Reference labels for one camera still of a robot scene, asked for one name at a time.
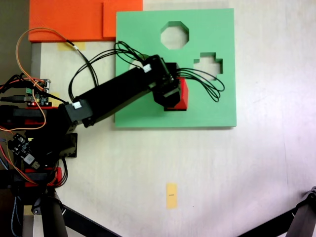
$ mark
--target orange cable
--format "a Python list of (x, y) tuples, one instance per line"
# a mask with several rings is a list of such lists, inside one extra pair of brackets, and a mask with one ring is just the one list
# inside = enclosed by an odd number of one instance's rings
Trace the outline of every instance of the orange cable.
[(32, 95), (33, 95), (33, 98), (34, 98), (34, 102), (37, 104), (37, 106), (39, 107), (39, 110), (41, 111), (41, 113), (44, 116), (44, 123), (43, 123), (43, 125), (41, 125), (40, 127), (34, 127), (34, 128), (26, 128), (26, 127), (19, 127), (19, 128), (14, 128), (14, 129), (2, 129), (2, 128), (0, 128), (1, 131), (3, 131), (3, 132), (10, 132), (10, 131), (15, 131), (15, 130), (36, 130), (36, 129), (40, 129), (40, 128), (45, 126), (45, 124), (46, 124), (46, 116), (45, 116), (44, 111), (42, 110), (42, 108), (40, 107), (38, 102), (36, 101), (36, 98), (35, 98), (35, 95), (34, 95), (34, 89), (32, 91)]
[(59, 33), (58, 31), (52, 29), (52, 28), (48, 28), (48, 27), (34, 27), (34, 28), (31, 28), (31, 29), (28, 29), (26, 32), (24, 32), (20, 38), (18, 39), (18, 42), (16, 43), (16, 47), (15, 47), (15, 57), (16, 57), (16, 62), (20, 68), (20, 70), (28, 77), (28, 78), (31, 78), (31, 81), (35, 84), (35, 81), (32, 79), (33, 77), (31, 77), (22, 67), (21, 63), (20, 63), (20, 59), (19, 59), (19, 46), (20, 46), (20, 43), (21, 43), (21, 40), (22, 38), (30, 31), (33, 31), (33, 30), (47, 30), (47, 31), (52, 31), (54, 33), (56, 33), (57, 35), (59, 35), (61, 38), (63, 38), (65, 41), (67, 41), (67, 38), (64, 37), (61, 33)]

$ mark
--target black cable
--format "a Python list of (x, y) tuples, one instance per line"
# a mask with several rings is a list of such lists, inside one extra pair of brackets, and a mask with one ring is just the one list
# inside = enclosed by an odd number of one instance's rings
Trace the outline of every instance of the black cable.
[(61, 160), (62, 160), (62, 162), (63, 162), (63, 164), (64, 164), (65, 173), (64, 173), (64, 175), (63, 175), (62, 180), (61, 180), (61, 181), (59, 182), (59, 184), (57, 185), (57, 187), (63, 186), (63, 185), (66, 183), (67, 179), (68, 179), (68, 168), (67, 168), (66, 160), (65, 160), (65, 158), (62, 158)]
[(58, 98), (57, 96), (51, 95), (51, 94), (49, 94), (49, 93), (47, 93), (47, 92), (45, 92), (45, 91), (41, 91), (41, 90), (38, 89), (37, 87), (35, 87), (35, 91), (36, 91), (37, 93), (39, 93), (39, 94), (42, 94), (42, 95), (46, 96), (46, 97), (50, 97), (50, 98), (59, 100), (59, 101), (63, 102), (64, 104), (66, 103), (66, 101), (64, 101), (63, 99)]
[[(75, 47), (75, 44), (72, 43), (70, 40), (66, 40), (66, 42), (68, 42), (71, 46)], [(99, 80), (98, 80), (98, 76), (93, 68), (93, 66), (90, 64), (90, 62), (88, 61), (88, 59), (85, 57), (85, 55), (83, 53), (81, 53), (81, 51), (76, 47), (75, 48), (79, 54), (82, 56), (82, 58), (84, 59), (85, 63), (88, 65), (88, 68), (90, 70), (90, 73), (92, 75), (92, 79), (93, 79), (93, 83), (94, 83), (94, 86), (97, 87), (99, 85)]]
[[(120, 44), (122, 44), (126, 49), (122, 49), (120, 48)], [(144, 62), (144, 59), (140, 58), (137, 53), (139, 53), (139, 55), (143, 55), (141, 54), (139, 51), (131, 48), (129, 45), (127, 45), (126, 43), (122, 42), (122, 41), (119, 41), (117, 43), (114, 44), (114, 48), (113, 49), (109, 49), (109, 50), (105, 50), (99, 54), (97, 54), (96, 56), (94, 56), (92, 59), (90, 59), (88, 61), (89, 64), (93, 64), (95, 62), (97, 62), (98, 60), (102, 59), (102, 58), (105, 58), (105, 57), (108, 57), (108, 56), (111, 56), (111, 55), (117, 55), (120, 59), (122, 59), (123, 61), (125, 61), (126, 63), (128, 64), (131, 64), (131, 65), (134, 65), (135, 67), (138, 67), (138, 65), (135, 65), (127, 60), (125, 60), (124, 58), (122, 58), (120, 56), (120, 54), (124, 54), (125, 56), (129, 57), (130, 59), (132, 60), (138, 60), (140, 61), (141, 63)], [(69, 86), (68, 86), (68, 94), (69, 94), (69, 97), (71, 99), (71, 101), (74, 101), (75, 97), (73, 95), (73, 91), (72, 91), (72, 86), (73, 86), (73, 82), (74, 82), (74, 79), (75, 77), (82, 71), (84, 70), (86, 67), (89, 66), (89, 64), (85, 63), (84, 65), (82, 65), (78, 70), (77, 72), (75, 73), (75, 75), (73, 76), (73, 78), (70, 80), (70, 83), (69, 83)]]
[[(214, 79), (214, 81), (218, 81), (221, 84), (222, 89), (218, 89), (215, 85), (212, 84), (210, 80), (207, 80), (205, 77), (195, 72), (201, 72), (203, 74), (211, 76)], [(206, 92), (215, 102), (219, 102), (219, 99), (221, 97), (220, 92), (223, 92), (225, 90), (224, 84), (218, 78), (201, 70), (192, 69), (192, 68), (180, 68), (177, 70), (176, 76), (184, 77), (185, 79), (198, 81), (205, 88)]]

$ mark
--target white surface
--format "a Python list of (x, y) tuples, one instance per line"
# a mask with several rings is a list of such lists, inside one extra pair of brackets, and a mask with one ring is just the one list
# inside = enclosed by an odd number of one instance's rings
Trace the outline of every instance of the white surface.
[[(145, 10), (215, 7), (235, 9), (237, 127), (115, 130), (113, 118), (80, 126), (78, 158), (67, 161), (69, 179), (58, 189), (65, 205), (124, 237), (234, 237), (316, 184), (316, 2), (144, 2)], [(90, 42), (83, 53), (112, 45)], [(42, 44), (41, 77), (63, 99), (82, 63)], [(114, 58), (95, 69), (100, 82), (111, 79)], [(85, 72), (74, 93), (92, 87)], [(174, 210), (166, 209), (167, 182), (178, 184)]]

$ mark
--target wire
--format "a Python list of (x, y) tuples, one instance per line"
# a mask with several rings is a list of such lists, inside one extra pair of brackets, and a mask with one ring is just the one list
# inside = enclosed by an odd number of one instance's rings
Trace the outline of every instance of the wire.
[(68, 168), (67, 168), (67, 163), (66, 163), (65, 158), (62, 158), (62, 162), (64, 164), (65, 171), (64, 171), (64, 176), (61, 179), (61, 181), (56, 184), (56, 187), (58, 187), (58, 188), (63, 186), (66, 183), (67, 179), (68, 179)]
[(94, 68), (92, 67), (92, 65), (88, 62), (87, 58), (84, 56), (84, 54), (82, 54), (80, 52), (80, 50), (75, 46), (74, 43), (72, 43), (70, 40), (68, 40), (64, 35), (62, 35), (61, 33), (59, 33), (57, 30), (54, 30), (52, 28), (48, 28), (48, 27), (35, 27), (35, 28), (31, 28), (31, 29), (28, 29), (27, 31), (25, 31), (19, 38), (17, 44), (16, 44), (16, 48), (15, 48), (15, 57), (16, 57), (16, 61), (17, 61), (17, 64), (20, 68), (20, 70), (28, 77), (28, 78), (33, 78), (32, 76), (30, 76), (22, 67), (21, 63), (20, 63), (20, 59), (19, 59), (19, 46), (20, 46), (20, 43), (21, 43), (21, 40), (22, 38), (30, 31), (34, 31), (34, 30), (46, 30), (46, 31), (52, 31), (54, 32), (55, 34), (59, 35), (61, 38), (63, 38), (65, 40), (65, 42), (69, 43), (75, 50), (78, 51), (78, 53), (81, 55), (81, 57), (84, 59), (84, 61), (88, 64), (88, 68), (91, 72), (91, 75), (92, 75), (92, 79), (93, 79), (93, 82), (94, 82), (94, 85), (95, 86), (98, 86), (99, 85), (99, 81), (98, 81), (98, 77), (97, 77), (97, 74), (94, 70)]
[[(210, 76), (212, 79), (214, 79), (214, 81), (218, 81), (222, 88), (217, 88), (210, 80), (206, 79), (200, 74), (197, 74), (196, 72), (200, 72), (207, 76)], [(225, 90), (225, 85), (217, 77), (201, 70), (192, 68), (179, 68), (176, 71), (176, 77), (184, 77), (185, 79), (198, 81), (205, 88), (206, 92), (209, 94), (214, 102), (219, 102), (219, 99), (221, 97), (220, 92), (223, 92)]]
[(37, 106), (39, 107), (39, 110), (41, 111), (41, 113), (44, 116), (44, 123), (40, 127), (34, 127), (34, 128), (19, 127), (19, 128), (9, 129), (9, 130), (0, 128), (1, 131), (10, 132), (10, 131), (15, 131), (15, 130), (36, 130), (36, 129), (40, 129), (40, 128), (45, 126), (45, 124), (46, 124), (46, 115), (45, 115), (44, 111), (41, 109), (41, 107), (38, 104), (38, 102), (36, 101), (36, 98), (35, 98), (35, 95), (34, 95), (34, 87), (33, 87), (32, 95), (33, 95), (33, 98), (34, 98), (34, 102), (37, 104)]
[(5, 168), (6, 170), (9, 170), (9, 168), (4, 164), (4, 162), (3, 162), (3, 160), (2, 160), (1, 157), (0, 157), (0, 163), (4, 166), (4, 168)]
[(18, 214), (18, 205), (16, 204), (15, 206), (15, 214), (16, 214), (16, 219), (18, 220), (19, 225), (21, 226), (21, 222), (20, 222), (20, 218), (19, 218), (19, 214)]
[(15, 209), (16, 209), (16, 197), (14, 198), (14, 205), (13, 205), (13, 211), (12, 211), (12, 216), (11, 216), (11, 232), (15, 237), (19, 237), (15, 232), (14, 232), (14, 228), (13, 228), (13, 221), (14, 221), (14, 213), (15, 213)]
[(16, 167), (16, 166), (13, 164), (12, 159), (11, 159), (11, 156), (10, 156), (10, 153), (9, 153), (9, 150), (8, 150), (8, 156), (9, 156), (9, 159), (10, 159), (10, 160), (6, 157), (6, 155), (5, 155), (5, 153), (4, 153), (4, 150), (3, 150), (3, 148), (2, 148), (1, 145), (0, 145), (0, 150), (1, 150), (1, 152), (2, 152), (3, 157), (9, 162), (9, 164), (11, 164), (11, 165), (16, 169), (16, 171), (18, 171), (18, 173), (19, 173), (25, 180), (27, 180), (28, 182), (31, 182), (31, 183), (33, 183), (33, 184), (37, 184), (37, 183), (35, 183), (33, 180), (31, 180), (26, 174), (24, 174), (18, 167)]
[[(129, 62), (128, 60), (124, 59), (123, 57), (120, 56), (120, 54), (124, 54), (125, 56), (127, 56), (128, 58), (130, 58), (131, 60), (136, 60), (136, 61), (140, 61), (142, 64), (145, 62), (145, 56), (140, 53), (139, 51), (133, 49), (132, 47), (130, 47), (127, 43), (119, 41), (117, 43), (114, 44), (114, 48), (113, 49), (109, 49), (109, 50), (105, 50), (99, 54), (97, 54), (96, 56), (94, 56), (92, 59), (90, 59), (88, 62), (89, 64), (93, 64), (96, 61), (111, 56), (111, 55), (117, 55), (120, 59), (122, 59), (123, 61), (125, 61), (126, 63), (130, 64), (130, 65), (134, 65), (137, 68), (140, 68), (138, 65), (133, 64), (132, 62)], [(71, 101), (73, 102), (75, 97), (73, 95), (73, 91), (72, 91), (72, 86), (73, 86), (73, 82), (75, 77), (82, 71), (84, 70), (86, 67), (88, 67), (88, 64), (85, 63), (84, 65), (82, 65), (77, 72), (75, 73), (75, 75), (73, 76), (73, 78), (70, 80), (69, 86), (68, 86), (68, 95), (71, 99)]]

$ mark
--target red block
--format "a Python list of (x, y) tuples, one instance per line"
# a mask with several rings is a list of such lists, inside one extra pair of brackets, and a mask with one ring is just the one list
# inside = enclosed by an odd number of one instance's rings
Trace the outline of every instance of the red block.
[(165, 108), (165, 111), (186, 111), (188, 109), (189, 89), (185, 78), (178, 78), (181, 86), (181, 100), (173, 108)]

